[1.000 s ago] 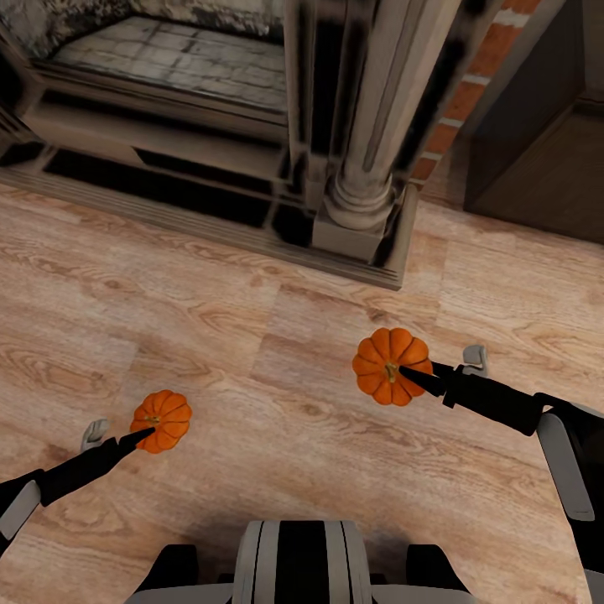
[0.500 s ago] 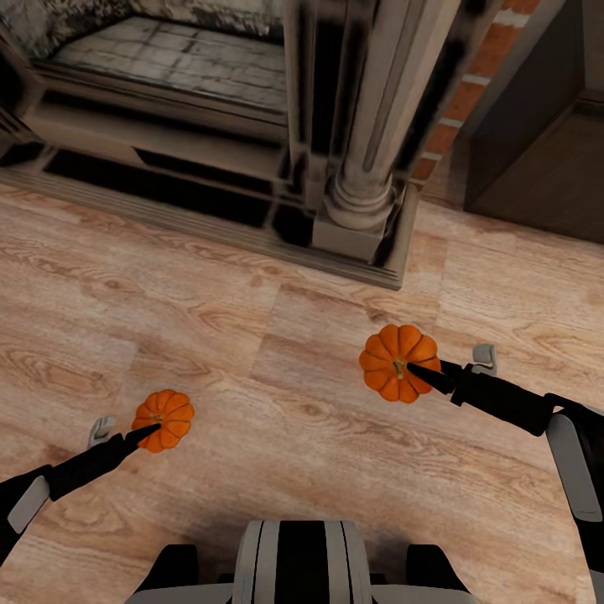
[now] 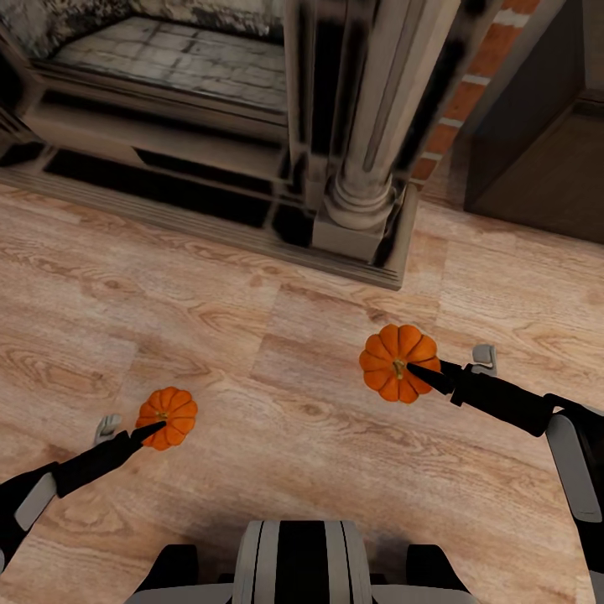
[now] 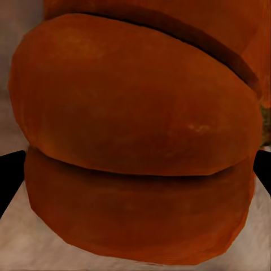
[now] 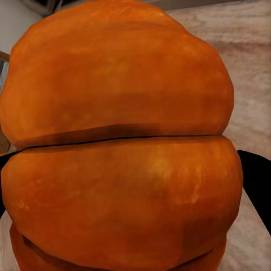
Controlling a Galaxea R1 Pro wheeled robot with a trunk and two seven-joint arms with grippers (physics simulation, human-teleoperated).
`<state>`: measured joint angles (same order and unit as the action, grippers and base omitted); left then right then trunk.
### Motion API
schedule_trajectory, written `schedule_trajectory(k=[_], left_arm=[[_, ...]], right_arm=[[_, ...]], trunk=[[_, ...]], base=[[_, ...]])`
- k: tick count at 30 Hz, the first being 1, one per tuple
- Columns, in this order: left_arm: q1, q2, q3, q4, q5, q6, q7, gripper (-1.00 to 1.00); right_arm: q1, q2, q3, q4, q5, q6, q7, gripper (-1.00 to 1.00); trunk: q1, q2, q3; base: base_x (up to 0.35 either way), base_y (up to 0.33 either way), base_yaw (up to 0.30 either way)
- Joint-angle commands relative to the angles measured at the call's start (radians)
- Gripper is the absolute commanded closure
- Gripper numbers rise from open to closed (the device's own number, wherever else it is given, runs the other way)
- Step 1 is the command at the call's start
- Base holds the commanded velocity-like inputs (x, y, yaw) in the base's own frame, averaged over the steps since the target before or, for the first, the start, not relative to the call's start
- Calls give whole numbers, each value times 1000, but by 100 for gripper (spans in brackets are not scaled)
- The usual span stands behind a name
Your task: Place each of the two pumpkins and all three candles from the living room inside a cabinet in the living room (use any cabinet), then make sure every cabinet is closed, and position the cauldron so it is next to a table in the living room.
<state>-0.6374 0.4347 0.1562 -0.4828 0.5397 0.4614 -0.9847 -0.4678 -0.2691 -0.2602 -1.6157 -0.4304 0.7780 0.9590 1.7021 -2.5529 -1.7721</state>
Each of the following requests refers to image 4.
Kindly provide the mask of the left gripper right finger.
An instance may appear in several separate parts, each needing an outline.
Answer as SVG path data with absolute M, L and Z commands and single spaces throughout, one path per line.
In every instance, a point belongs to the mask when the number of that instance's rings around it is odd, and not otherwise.
M 253 171 L 271 195 L 271 152 L 262 150 L 257 152 Z

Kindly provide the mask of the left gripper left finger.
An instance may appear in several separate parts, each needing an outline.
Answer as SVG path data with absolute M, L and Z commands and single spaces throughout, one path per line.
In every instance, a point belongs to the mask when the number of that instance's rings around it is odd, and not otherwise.
M 24 150 L 0 156 L 0 217 L 24 180 Z

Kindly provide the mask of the pumpkin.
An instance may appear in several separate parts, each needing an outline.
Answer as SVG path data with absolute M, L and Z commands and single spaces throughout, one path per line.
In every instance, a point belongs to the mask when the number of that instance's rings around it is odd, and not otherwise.
M 43 0 L 11 62 L 31 209 L 96 255 L 198 265 L 271 146 L 271 0 Z

